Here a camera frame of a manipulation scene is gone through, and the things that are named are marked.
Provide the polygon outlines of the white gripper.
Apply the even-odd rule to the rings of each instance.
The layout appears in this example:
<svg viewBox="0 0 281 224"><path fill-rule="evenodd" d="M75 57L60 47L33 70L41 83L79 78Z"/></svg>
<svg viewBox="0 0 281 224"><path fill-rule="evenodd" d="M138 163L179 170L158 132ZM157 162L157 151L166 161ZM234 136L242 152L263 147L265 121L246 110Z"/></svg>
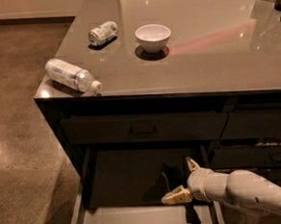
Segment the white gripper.
<svg viewBox="0 0 281 224"><path fill-rule="evenodd" d="M192 198L205 202L225 200L228 175L200 167L191 157L186 157L189 171L187 187L179 186L162 197L165 205L186 204Z"/></svg>

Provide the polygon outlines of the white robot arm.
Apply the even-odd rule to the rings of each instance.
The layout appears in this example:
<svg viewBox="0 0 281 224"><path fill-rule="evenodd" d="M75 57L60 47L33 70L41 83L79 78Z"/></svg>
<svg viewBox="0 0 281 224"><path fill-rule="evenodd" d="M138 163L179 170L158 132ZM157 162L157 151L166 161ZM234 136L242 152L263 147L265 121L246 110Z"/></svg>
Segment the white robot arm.
<svg viewBox="0 0 281 224"><path fill-rule="evenodd" d="M187 187L179 186L162 197L165 205L186 204L197 201L228 205L248 213L272 212L281 216L281 187L248 170L235 170L230 174L201 167L187 157L191 175Z"/></svg>

